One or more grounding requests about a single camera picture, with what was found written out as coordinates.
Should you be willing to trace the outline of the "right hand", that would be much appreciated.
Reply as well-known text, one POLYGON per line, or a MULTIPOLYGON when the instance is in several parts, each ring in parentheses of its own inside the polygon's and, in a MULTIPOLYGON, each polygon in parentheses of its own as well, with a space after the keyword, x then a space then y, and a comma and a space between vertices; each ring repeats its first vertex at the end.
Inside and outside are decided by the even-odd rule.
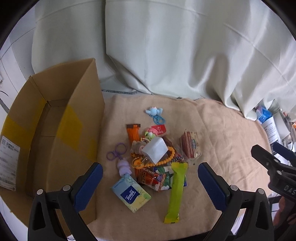
POLYGON ((282 196, 278 204, 279 209, 276 212, 275 217, 273 219, 274 226, 279 226, 285 220, 290 221, 292 219, 290 212, 294 206, 293 202, 282 196))

